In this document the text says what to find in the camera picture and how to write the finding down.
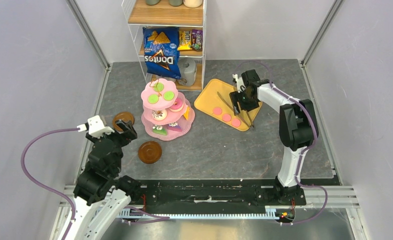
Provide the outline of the metal serving tongs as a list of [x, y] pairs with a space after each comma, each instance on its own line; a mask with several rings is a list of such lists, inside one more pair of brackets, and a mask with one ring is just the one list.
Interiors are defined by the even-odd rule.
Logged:
[[[234, 113], [234, 108], [228, 102], [226, 102], [226, 100], [222, 97], [222, 95], [218, 91], [216, 93], [217, 93], [217, 96], [220, 98], [220, 100]], [[249, 113], [248, 112], [246, 112], [246, 113], [248, 115], [248, 119], [249, 119], [250, 123], [246, 122], [244, 120], [244, 118], [242, 118], [239, 114], [235, 115], [235, 117], [240, 119], [242, 123], [246, 124], [248, 126], [248, 128], [250, 128], [250, 127], [255, 128], [255, 126], [254, 126], [254, 124], [252, 122], [252, 119], [249, 116]]]

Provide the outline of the green cake slice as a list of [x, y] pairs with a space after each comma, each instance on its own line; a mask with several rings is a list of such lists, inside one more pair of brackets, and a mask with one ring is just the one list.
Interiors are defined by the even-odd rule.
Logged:
[[167, 136], [168, 135], [167, 130], [162, 125], [154, 125], [152, 127], [152, 132], [154, 134], [158, 134], [158, 135], [162, 135], [162, 136]]

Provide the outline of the chocolate white donut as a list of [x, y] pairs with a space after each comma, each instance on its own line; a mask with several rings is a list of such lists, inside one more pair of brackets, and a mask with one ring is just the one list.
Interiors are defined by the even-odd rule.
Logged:
[[162, 110], [153, 110], [152, 111], [152, 119], [155, 121], [162, 121], [168, 116], [168, 112], [166, 109]]

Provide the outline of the yellow cake slice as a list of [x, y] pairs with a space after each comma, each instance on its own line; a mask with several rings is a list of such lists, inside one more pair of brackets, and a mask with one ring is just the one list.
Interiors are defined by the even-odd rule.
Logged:
[[185, 120], [188, 121], [189, 120], [189, 115], [190, 115], [190, 107], [187, 106], [186, 110], [185, 110], [185, 112], [184, 112], [184, 114], [182, 116], [184, 117]]

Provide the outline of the green sandwich cookie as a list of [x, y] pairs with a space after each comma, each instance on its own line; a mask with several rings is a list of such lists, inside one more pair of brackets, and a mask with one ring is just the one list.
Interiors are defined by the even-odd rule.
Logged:
[[166, 91], [163, 94], [163, 99], [165, 101], [172, 101], [175, 98], [175, 93], [173, 91]]
[[151, 94], [148, 96], [147, 101], [150, 104], [156, 104], [159, 101], [159, 95], [158, 94]]
[[153, 90], [157, 93], [160, 93], [161, 91], [163, 91], [164, 89], [164, 84], [162, 82], [156, 82], [153, 86], [152, 86]]

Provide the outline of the purple cake slice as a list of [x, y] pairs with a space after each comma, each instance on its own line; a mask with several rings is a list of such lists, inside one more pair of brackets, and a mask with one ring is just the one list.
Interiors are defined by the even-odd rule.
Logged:
[[166, 128], [168, 130], [175, 131], [175, 132], [182, 132], [183, 131], [181, 126], [177, 122], [167, 124]]

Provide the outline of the pink frosted donut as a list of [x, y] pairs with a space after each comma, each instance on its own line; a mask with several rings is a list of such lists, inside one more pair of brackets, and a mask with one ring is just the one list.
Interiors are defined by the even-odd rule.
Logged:
[[184, 108], [184, 102], [180, 97], [177, 97], [174, 103], [169, 107], [171, 112], [180, 112]]

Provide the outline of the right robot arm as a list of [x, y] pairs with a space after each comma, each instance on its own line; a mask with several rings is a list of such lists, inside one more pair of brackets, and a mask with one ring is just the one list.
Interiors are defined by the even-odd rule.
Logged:
[[293, 199], [291, 188], [300, 184], [305, 156], [319, 136], [314, 104], [310, 99], [290, 96], [268, 79], [260, 79], [254, 69], [241, 75], [233, 74], [232, 82], [236, 90], [229, 93], [229, 97], [235, 115], [255, 110], [260, 103], [279, 114], [278, 131], [284, 155], [277, 175], [280, 187], [273, 190], [273, 198], [285, 205]]

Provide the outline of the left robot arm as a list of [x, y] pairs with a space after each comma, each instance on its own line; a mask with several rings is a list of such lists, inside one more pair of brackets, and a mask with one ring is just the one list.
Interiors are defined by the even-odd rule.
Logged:
[[122, 208], [141, 199], [140, 182], [127, 175], [120, 176], [122, 148], [138, 137], [137, 132], [131, 120], [119, 119], [115, 125], [121, 130], [106, 126], [96, 115], [78, 126], [93, 146], [76, 180], [71, 199], [74, 206], [63, 226], [63, 234], [58, 237], [60, 240], [100, 239], [108, 222]]

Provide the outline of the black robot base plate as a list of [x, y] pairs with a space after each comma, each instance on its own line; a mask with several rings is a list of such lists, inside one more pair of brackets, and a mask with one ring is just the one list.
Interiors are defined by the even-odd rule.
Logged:
[[151, 214], [261, 214], [307, 203], [302, 188], [281, 190], [273, 179], [123, 179], [117, 187]]

